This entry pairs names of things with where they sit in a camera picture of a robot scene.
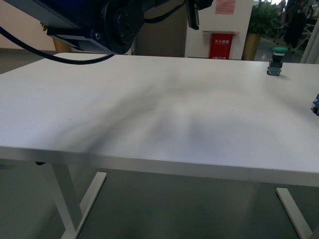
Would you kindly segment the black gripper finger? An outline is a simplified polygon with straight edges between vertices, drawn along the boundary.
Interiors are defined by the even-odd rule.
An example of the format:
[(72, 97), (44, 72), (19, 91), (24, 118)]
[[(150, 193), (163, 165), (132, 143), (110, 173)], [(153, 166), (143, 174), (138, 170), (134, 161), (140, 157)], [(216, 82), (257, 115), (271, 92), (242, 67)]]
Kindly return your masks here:
[(195, 0), (186, 1), (188, 26), (194, 30), (199, 30), (198, 3)]

